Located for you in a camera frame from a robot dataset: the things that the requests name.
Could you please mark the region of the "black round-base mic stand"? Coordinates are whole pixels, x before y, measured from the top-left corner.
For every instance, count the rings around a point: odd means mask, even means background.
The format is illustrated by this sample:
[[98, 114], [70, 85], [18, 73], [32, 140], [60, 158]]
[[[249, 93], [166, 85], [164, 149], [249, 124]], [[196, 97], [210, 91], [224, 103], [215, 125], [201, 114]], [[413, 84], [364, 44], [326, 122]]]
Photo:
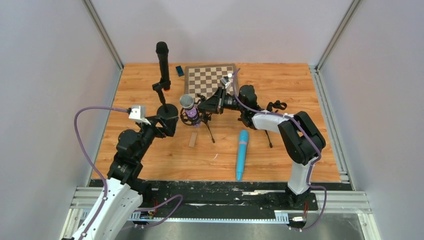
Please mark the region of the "black round-base mic stand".
[[152, 85], [152, 89], [158, 94], [161, 106], [157, 109], [156, 114], [161, 116], [178, 116], [179, 112], [175, 105], [166, 103], [165, 95], [163, 93], [163, 87], [160, 82]]

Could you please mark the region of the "purple glitter microphone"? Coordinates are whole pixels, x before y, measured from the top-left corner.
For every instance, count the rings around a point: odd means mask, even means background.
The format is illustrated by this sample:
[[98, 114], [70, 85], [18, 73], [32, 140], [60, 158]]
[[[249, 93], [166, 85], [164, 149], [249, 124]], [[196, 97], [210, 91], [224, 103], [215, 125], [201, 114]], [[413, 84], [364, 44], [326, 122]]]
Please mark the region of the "purple glitter microphone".
[[195, 106], [195, 99], [189, 94], [183, 94], [179, 98], [182, 107], [180, 111], [181, 121], [187, 126], [199, 127], [201, 125], [200, 113]]

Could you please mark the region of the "black microphone orange end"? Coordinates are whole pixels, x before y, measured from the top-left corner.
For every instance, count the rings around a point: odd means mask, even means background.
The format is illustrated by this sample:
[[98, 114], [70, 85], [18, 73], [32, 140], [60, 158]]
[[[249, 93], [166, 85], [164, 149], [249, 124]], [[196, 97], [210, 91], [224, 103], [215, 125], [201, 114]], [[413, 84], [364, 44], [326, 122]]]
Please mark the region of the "black microphone orange end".
[[169, 73], [169, 49], [168, 45], [164, 41], [159, 41], [156, 44], [155, 50], [158, 60], [159, 60], [159, 69], [160, 69], [160, 84], [165, 91], [169, 91], [171, 88], [171, 80]]

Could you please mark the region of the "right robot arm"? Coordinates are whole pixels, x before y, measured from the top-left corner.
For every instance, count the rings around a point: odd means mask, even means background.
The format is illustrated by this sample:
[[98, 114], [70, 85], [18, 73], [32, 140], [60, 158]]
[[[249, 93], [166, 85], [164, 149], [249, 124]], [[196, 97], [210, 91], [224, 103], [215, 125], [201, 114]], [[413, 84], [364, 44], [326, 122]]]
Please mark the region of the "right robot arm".
[[218, 87], [209, 98], [199, 93], [197, 97], [200, 98], [197, 107], [202, 113], [222, 114], [225, 109], [240, 111], [239, 120], [246, 127], [279, 133], [293, 161], [288, 190], [295, 196], [309, 191], [313, 167], [321, 159], [326, 141], [305, 111], [296, 114], [274, 112], [273, 107], [283, 108], [280, 101], [261, 108], [252, 85], [241, 86], [238, 94], [231, 95]]

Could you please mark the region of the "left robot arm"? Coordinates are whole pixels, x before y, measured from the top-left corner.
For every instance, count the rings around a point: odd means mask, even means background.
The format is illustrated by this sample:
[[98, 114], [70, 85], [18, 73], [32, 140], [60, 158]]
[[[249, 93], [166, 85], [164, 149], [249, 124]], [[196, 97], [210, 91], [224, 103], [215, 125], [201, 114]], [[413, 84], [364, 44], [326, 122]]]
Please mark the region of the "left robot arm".
[[118, 136], [116, 153], [103, 189], [73, 240], [113, 240], [131, 214], [152, 197], [152, 185], [138, 176], [142, 158], [155, 138], [173, 137], [179, 118], [160, 115], [144, 118], [139, 131], [127, 129]]

